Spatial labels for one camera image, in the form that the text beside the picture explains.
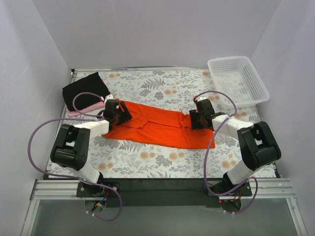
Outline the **orange t shirt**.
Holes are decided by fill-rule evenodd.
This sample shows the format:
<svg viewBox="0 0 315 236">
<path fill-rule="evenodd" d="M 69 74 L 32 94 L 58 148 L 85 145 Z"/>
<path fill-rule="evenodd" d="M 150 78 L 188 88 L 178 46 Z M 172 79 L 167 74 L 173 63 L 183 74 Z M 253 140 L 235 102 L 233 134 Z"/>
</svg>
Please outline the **orange t shirt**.
<svg viewBox="0 0 315 236">
<path fill-rule="evenodd" d="M 207 148 L 213 137 L 212 130 L 193 130 L 188 114 L 130 101 L 125 105 L 132 119 L 103 137 L 183 149 Z"/>
</svg>

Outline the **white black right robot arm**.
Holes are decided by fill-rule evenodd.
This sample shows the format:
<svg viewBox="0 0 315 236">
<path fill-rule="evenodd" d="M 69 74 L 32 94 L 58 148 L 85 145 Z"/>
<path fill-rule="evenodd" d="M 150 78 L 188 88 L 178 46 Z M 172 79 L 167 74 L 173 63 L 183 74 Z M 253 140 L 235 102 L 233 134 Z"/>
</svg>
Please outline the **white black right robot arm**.
<svg viewBox="0 0 315 236">
<path fill-rule="evenodd" d="M 266 122 L 245 122 L 216 113 L 210 100 L 205 97 L 195 98 L 196 110 L 190 110 L 190 120 L 193 129 L 209 129 L 217 133 L 228 135 L 239 142 L 241 160 L 223 175 L 220 182 L 210 186 L 207 180 L 207 158 L 204 158 L 204 180 L 208 192 L 214 196 L 234 195 L 241 185 L 264 166 L 281 158 L 280 148 Z"/>
</svg>

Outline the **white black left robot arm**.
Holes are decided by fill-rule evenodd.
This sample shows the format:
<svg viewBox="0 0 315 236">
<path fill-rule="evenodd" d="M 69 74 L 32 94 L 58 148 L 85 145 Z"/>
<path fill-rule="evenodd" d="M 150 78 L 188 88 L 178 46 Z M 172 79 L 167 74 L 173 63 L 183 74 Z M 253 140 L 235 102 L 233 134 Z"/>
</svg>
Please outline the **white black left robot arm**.
<svg viewBox="0 0 315 236">
<path fill-rule="evenodd" d="M 87 180 L 88 191 L 95 197 L 104 193 L 105 185 L 99 181 L 100 172 L 88 162 L 90 140 L 108 134 L 117 126 L 132 119 L 125 102 L 109 99 L 96 121 L 61 125 L 53 145 L 50 160 L 70 169 L 78 178 Z"/>
</svg>

